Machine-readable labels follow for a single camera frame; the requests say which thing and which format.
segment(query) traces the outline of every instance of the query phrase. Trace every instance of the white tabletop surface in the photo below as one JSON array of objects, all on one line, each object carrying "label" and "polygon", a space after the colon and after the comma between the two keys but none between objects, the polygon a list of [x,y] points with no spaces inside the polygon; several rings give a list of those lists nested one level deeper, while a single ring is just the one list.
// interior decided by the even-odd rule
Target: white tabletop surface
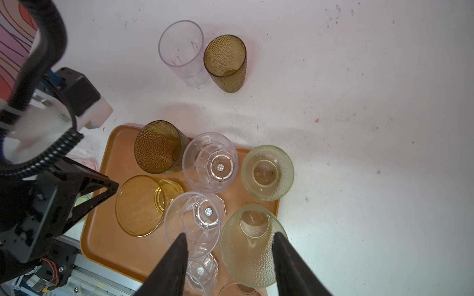
[{"label": "white tabletop surface", "polygon": [[[474,295],[473,1],[55,2],[69,39],[56,68],[114,108],[74,154],[100,163],[114,127],[157,119],[279,146],[296,173],[279,220],[335,296]],[[206,44],[245,42],[237,93],[190,89],[161,63],[180,19]]]}]

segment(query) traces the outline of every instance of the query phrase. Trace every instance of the orange tray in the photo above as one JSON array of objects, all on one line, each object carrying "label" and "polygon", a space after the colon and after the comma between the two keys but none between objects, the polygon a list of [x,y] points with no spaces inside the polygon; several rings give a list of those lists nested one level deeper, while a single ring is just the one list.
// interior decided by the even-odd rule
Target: orange tray
[{"label": "orange tray", "polygon": [[[141,128],[118,126],[110,134],[100,172],[122,185],[136,175],[149,175],[154,178],[171,179],[178,182],[184,191],[194,191],[181,172],[152,175],[143,171],[135,161],[135,139]],[[279,201],[266,202],[256,199],[244,187],[240,177],[240,167],[248,149],[238,148],[239,171],[234,182],[218,196],[226,205],[227,220],[242,206],[258,203],[268,208],[275,216]],[[121,273],[139,282],[144,282],[152,272],[169,246],[161,225],[150,235],[133,237],[120,228],[115,217],[116,195],[92,210],[88,216],[81,236],[81,249],[84,256],[102,266]],[[212,251],[219,264],[218,282],[215,295],[233,278],[227,271],[220,254],[220,244]]]}]

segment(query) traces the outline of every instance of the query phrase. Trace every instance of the green object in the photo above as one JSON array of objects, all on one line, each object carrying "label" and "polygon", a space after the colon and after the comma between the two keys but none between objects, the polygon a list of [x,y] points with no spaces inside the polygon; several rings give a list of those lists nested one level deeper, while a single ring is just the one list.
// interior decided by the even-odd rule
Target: green object
[{"label": "green object", "polygon": [[[89,200],[92,198],[92,193],[89,193],[89,194],[86,194],[86,195],[83,195],[81,197],[79,197],[78,199],[76,199],[76,203],[74,204],[74,206],[78,206],[80,205],[81,203]],[[82,221],[85,221],[87,218],[87,215],[84,216],[84,218],[82,218],[79,222],[82,222]]]},{"label": "green object", "polygon": [[239,37],[222,35],[204,51],[204,66],[212,80],[225,92],[238,91],[247,71],[247,49]]},{"label": "green object", "polygon": [[224,226],[220,252],[227,270],[249,287],[264,288],[276,282],[272,255],[273,235],[285,230],[267,208],[248,204]]},{"label": "green object", "polygon": [[252,149],[244,158],[241,174],[247,191],[264,201],[282,198],[294,180],[292,160],[285,151],[272,145]]}]

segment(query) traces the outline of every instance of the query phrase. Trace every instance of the light green textured glass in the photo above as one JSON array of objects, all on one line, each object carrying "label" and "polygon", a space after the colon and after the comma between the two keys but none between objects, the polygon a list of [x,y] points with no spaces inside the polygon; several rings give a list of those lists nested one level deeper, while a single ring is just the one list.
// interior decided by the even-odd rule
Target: light green textured glass
[{"label": "light green textured glass", "polygon": [[222,260],[230,274],[249,287],[276,282],[272,244],[275,232],[286,232],[276,217],[259,204],[240,208],[224,226],[220,239]]},{"label": "light green textured glass", "polygon": [[282,198],[294,180],[292,160],[285,151],[272,145],[252,149],[242,163],[241,174],[247,191],[265,201]]}]

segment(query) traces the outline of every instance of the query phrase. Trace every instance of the wavy line pattern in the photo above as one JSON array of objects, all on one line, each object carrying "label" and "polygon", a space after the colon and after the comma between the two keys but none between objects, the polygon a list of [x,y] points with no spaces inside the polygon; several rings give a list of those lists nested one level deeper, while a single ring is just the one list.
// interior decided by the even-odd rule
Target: wavy line pattern
[{"label": "wavy line pattern", "polygon": [[37,26],[18,0],[0,1],[0,99],[8,100]]}]

